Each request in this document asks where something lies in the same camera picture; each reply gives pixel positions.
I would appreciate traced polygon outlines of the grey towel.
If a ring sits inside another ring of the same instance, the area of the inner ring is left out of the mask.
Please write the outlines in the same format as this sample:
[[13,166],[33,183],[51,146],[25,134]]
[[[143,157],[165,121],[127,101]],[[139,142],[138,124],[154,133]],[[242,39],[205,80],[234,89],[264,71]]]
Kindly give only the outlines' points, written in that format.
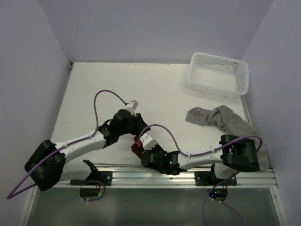
[[192,108],[187,112],[185,120],[197,125],[216,126],[219,131],[237,137],[258,134],[248,122],[225,105],[213,110]]

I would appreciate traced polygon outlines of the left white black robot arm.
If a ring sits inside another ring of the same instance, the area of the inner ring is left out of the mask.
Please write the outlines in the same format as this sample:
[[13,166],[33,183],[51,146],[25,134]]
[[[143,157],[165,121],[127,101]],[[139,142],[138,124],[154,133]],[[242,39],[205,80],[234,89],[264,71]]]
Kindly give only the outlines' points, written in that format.
[[79,180],[85,185],[92,185],[99,180],[94,164],[89,160],[72,160],[88,152],[109,147],[122,135],[138,136],[146,127],[140,113],[131,114],[128,110],[121,109],[112,119],[87,135],[58,143],[43,141],[24,169],[41,191],[66,180]]

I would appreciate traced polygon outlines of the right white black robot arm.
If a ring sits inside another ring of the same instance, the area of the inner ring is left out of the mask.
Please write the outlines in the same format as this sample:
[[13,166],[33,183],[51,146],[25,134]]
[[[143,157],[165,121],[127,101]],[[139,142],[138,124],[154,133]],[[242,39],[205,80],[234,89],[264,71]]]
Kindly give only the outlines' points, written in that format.
[[191,151],[166,152],[150,135],[139,138],[143,148],[141,164],[160,174],[179,175],[192,168],[211,165],[210,181],[220,185],[236,172],[257,172],[260,170],[257,152],[262,139],[256,135],[237,137],[222,135],[217,143],[202,149],[202,153]]

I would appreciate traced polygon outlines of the rust brown towel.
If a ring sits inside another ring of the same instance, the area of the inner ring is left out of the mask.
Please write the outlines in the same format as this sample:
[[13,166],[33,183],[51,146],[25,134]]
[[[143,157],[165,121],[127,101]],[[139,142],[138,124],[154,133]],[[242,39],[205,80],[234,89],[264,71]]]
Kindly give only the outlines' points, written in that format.
[[135,136],[134,137],[134,143],[133,145],[131,146],[131,151],[137,155],[140,159],[143,158],[143,152],[144,152],[144,149],[143,149],[143,145],[142,145],[142,142],[139,141],[138,139],[138,136]]

